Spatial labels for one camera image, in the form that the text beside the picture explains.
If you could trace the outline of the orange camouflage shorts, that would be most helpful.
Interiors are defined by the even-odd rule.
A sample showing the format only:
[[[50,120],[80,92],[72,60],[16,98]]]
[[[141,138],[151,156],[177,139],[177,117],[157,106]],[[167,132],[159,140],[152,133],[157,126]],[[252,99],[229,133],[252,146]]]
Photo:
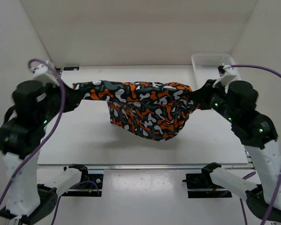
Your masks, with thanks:
[[[167,141],[184,128],[197,103],[190,86],[161,82],[77,82],[85,100],[105,101],[110,122],[153,141]]]

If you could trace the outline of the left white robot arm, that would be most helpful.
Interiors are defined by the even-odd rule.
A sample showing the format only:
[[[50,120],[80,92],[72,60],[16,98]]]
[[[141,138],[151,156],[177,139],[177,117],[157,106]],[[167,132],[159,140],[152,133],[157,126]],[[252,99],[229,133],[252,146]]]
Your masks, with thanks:
[[[20,217],[21,223],[33,225],[53,211],[58,198],[71,186],[88,184],[89,176],[79,168],[66,170],[55,186],[37,182],[40,149],[51,137],[46,126],[77,108],[82,98],[82,92],[65,84],[28,80],[17,85],[12,93],[14,105],[0,127],[0,151],[8,178],[2,194],[8,201],[6,206],[0,205],[1,217]]]

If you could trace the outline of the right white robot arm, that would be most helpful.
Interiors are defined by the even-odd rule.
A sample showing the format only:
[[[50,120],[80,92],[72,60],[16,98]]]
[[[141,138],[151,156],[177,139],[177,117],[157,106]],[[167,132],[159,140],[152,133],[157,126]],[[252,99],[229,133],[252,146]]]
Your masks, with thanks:
[[[201,110],[213,109],[231,124],[231,130],[249,153],[260,183],[246,181],[218,163],[201,170],[205,187],[221,186],[246,202],[263,222],[281,223],[281,156],[272,120],[256,110],[258,92],[245,81],[228,86],[208,80],[191,94]]]

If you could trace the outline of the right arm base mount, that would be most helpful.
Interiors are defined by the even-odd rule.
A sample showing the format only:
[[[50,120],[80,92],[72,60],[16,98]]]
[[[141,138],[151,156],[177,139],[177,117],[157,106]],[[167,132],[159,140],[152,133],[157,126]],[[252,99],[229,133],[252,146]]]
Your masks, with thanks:
[[[186,184],[189,199],[231,198],[232,193],[222,186],[208,183],[200,173],[187,173],[182,180]]]

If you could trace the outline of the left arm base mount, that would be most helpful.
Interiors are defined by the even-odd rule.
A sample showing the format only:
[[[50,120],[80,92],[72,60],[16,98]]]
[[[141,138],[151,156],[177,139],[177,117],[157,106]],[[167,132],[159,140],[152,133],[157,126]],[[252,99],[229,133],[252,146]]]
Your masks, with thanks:
[[[101,197],[104,175],[102,173],[89,173],[88,168],[81,164],[71,164],[64,167],[67,169],[75,169],[81,172],[80,181],[78,184],[66,191],[63,196],[76,197]]]

